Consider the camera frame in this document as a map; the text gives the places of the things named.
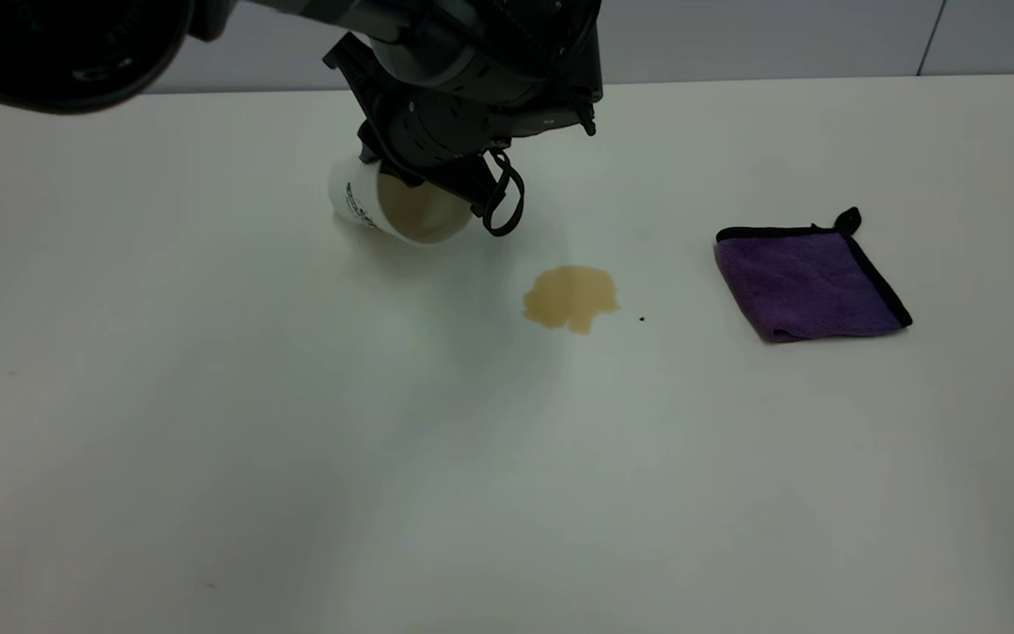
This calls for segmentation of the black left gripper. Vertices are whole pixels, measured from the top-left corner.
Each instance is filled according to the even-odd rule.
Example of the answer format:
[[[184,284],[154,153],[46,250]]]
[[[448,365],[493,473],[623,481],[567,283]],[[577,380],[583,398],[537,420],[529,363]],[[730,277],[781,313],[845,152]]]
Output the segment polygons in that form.
[[[358,159],[407,186],[437,186],[466,202],[476,217],[492,216],[511,186],[525,191],[504,153],[511,141],[561,125],[561,100],[552,90],[514,107],[399,83],[353,33],[343,36],[323,62],[345,77],[365,116],[357,131]]]

